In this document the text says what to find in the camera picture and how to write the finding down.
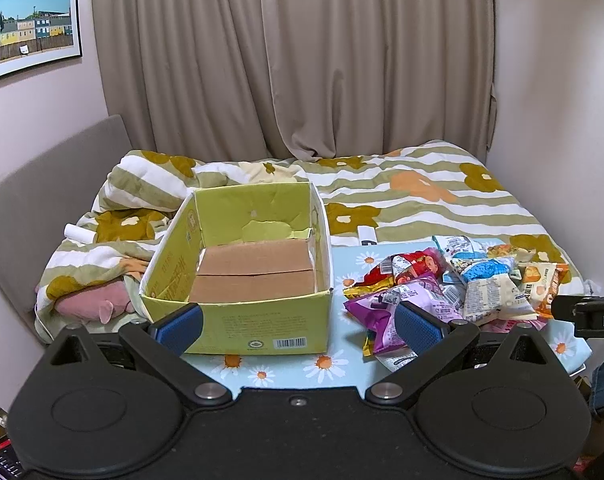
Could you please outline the framed houses picture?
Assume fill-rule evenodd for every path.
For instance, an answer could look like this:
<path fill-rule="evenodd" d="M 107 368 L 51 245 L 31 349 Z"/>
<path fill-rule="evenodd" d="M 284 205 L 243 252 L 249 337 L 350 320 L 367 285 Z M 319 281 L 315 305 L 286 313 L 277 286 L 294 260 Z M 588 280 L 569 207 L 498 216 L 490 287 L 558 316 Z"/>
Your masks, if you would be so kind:
<path fill-rule="evenodd" d="M 0 0 L 0 79 L 82 54 L 78 0 Z"/>

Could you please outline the purple snack packet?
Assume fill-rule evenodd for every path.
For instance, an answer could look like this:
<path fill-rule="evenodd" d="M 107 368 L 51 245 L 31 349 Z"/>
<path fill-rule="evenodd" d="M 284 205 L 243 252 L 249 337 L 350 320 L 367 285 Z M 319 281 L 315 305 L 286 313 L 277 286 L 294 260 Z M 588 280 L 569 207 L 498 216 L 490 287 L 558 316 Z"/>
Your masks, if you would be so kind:
<path fill-rule="evenodd" d="M 406 347 L 394 322 L 395 309 L 402 301 L 414 304 L 445 323 L 461 318 L 459 310 L 446 299 L 439 283 L 430 275 L 349 299 L 344 302 L 345 310 L 367 330 L 364 356 L 374 356 Z"/>

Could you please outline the green yellow snack packet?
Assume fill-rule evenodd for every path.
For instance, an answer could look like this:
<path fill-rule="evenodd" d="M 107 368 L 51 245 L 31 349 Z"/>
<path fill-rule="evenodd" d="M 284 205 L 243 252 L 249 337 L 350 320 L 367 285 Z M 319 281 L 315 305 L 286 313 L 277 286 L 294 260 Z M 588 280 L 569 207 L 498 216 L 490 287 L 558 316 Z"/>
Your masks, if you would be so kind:
<path fill-rule="evenodd" d="M 515 263 L 530 262 L 535 254 L 535 250 L 525 249 L 512 244 L 499 244 L 486 249 L 488 258 L 511 258 Z"/>

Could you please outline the light blue daisy cloth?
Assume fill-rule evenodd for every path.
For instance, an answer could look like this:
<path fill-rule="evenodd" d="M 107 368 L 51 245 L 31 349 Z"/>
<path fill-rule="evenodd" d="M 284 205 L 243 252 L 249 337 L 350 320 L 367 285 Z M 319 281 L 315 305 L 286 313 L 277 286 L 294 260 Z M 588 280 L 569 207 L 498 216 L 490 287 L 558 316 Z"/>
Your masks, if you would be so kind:
<path fill-rule="evenodd" d="M 401 349 L 383 356 L 365 356 L 366 330 L 345 310 L 343 289 L 389 255 L 434 245 L 434 240 L 427 237 L 416 242 L 334 247 L 333 294 L 326 352 L 300 356 L 185 354 L 183 359 L 221 382 L 233 394 L 238 394 L 244 387 L 310 389 L 355 386 L 359 392 L 364 392 L 374 382 L 407 364 L 415 354 Z"/>

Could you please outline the orange white snack packet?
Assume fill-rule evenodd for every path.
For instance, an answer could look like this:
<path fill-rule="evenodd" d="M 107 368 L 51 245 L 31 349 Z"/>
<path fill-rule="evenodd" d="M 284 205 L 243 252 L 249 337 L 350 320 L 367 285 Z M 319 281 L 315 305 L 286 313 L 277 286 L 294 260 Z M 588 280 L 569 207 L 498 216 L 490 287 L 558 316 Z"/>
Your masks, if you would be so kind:
<path fill-rule="evenodd" d="M 518 268 L 522 274 L 520 289 L 534 311 L 540 318 L 552 318 L 552 301 L 570 267 L 566 263 L 528 262 Z"/>

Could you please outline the beige curtain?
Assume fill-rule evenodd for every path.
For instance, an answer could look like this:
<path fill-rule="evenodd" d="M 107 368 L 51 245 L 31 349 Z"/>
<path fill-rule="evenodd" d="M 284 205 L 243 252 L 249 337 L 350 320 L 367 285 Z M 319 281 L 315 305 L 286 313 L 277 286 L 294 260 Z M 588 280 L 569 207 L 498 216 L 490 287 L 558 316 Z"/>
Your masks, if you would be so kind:
<path fill-rule="evenodd" d="M 492 144 L 495 0 L 93 0 L 135 148 L 213 160 Z"/>

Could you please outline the pink plush pillow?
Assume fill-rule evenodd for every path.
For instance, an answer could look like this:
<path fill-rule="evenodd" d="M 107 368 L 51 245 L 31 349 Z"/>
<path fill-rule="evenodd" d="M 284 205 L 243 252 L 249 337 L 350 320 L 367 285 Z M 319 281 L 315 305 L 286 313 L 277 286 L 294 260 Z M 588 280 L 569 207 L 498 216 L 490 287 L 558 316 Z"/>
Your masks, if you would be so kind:
<path fill-rule="evenodd" d="M 115 280 L 62 297 L 56 310 L 70 318 L 106 325 L 124 313 L 133 313 L 134 306 L 124 281 Z"/>

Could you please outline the red snack packet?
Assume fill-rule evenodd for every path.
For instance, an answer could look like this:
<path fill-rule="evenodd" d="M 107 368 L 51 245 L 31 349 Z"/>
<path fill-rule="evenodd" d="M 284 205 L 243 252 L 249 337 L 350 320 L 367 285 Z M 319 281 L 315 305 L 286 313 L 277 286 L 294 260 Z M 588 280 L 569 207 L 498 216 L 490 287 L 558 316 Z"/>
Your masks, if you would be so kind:
<path fill-rule="evenodd" d="M 347 299 L 354 299 L 372 292 L 382 292 L 396 285 L 407 284 L 424 276 L 441 278 L 444 271 L 445 260 L 433 247 L 416 252 L 400 252 L 385 257 L 358 282 L 346 287 L 344 296 Z"/>

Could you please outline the striped floral duvet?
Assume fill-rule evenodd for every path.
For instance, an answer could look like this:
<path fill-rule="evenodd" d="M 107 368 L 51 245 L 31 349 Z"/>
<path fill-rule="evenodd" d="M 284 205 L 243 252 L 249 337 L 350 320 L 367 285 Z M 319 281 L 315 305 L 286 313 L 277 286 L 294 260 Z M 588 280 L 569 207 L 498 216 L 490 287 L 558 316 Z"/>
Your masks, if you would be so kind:
<path fill-rule="evenodd" d="M 354 246 L 371 226 L 381 243 L 466 235 L 531 252 L 540 262 L 571 262 L 546 229 L 463 148 L 430 141 L 385 155 L 258 162 L 199 162 L 133 150 L 112 168 L 78 228 L 92 242 L 66 238 L 37 284 L 34 326 L 52 341 L 67 320 L 56 304 L 71 292 L 120 278 L 136 285 L 187 195 L 196 188 L 311 182 L 325 205 L 334 246 Z"/>

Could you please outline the white blue snack packet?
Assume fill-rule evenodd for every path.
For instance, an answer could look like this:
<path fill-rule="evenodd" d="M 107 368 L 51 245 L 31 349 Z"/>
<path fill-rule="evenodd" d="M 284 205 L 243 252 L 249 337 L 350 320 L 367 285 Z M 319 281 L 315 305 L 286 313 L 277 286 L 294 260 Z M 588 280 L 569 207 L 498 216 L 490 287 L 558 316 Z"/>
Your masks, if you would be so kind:
<path fill-rule="evenodd" d="M 462 316 L 482 325 L 495 320 L 530 320 L 536 318 L 537 313 L 508 274 L 497 274 L 466 285 Z"/>

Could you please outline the grey headboard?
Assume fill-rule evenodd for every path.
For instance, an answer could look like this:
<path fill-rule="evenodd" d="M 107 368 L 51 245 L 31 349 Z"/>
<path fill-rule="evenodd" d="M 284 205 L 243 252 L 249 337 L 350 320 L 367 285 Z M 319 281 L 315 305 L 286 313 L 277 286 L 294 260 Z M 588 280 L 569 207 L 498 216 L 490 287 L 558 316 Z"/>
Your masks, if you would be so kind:
<path fill-rule="evenodd" d="M 29 330 L 35 286 L 64 226 L 92 208 L 108 173 L 131 149 L 122 117 L 113 115 L 0 179 L 0 290 Z"/>

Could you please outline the green cardboard box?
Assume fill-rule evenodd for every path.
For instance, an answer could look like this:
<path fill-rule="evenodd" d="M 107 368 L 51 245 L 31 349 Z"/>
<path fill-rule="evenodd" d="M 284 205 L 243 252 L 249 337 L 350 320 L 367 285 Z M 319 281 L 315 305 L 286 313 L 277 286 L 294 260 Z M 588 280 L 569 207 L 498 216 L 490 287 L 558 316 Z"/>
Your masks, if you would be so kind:
<path fill-rule="evenodd" d="M 198 188 L 183 201 L 139 285 L 152 321 L 189 302 L 195 354 L 321 353 L 333 284 L 317 188 L 279 182 Z"/>

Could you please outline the white paper roll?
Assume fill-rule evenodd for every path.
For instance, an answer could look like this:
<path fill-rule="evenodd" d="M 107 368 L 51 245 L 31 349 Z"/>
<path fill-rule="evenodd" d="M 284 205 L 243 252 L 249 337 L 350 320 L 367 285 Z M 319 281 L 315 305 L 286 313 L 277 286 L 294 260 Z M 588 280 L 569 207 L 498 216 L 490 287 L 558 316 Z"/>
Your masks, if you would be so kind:
<path fill-rule="evenodd" d="M 68 240 L 80 244 L 94 244 L 96 240 L 96 233 L 92 230 L 82 228 L 81 226 L 75 226 L 75 224 L 67 223 L 64 226 L 63 234 Z"/>

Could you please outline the blue cartoon snack packet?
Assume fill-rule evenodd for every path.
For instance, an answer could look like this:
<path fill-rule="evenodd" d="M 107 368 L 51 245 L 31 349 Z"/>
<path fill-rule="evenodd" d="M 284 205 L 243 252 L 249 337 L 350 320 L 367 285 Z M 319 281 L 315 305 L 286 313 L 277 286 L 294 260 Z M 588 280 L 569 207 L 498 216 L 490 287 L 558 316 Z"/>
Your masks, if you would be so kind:
<path fill-rule="evenodd" d="M 515 268 L 512 255 L 490 256 L 488 249 L 464 235 L 433 235 L 432 240 L 451 272 L 463 284 L 510 274 Z"/>

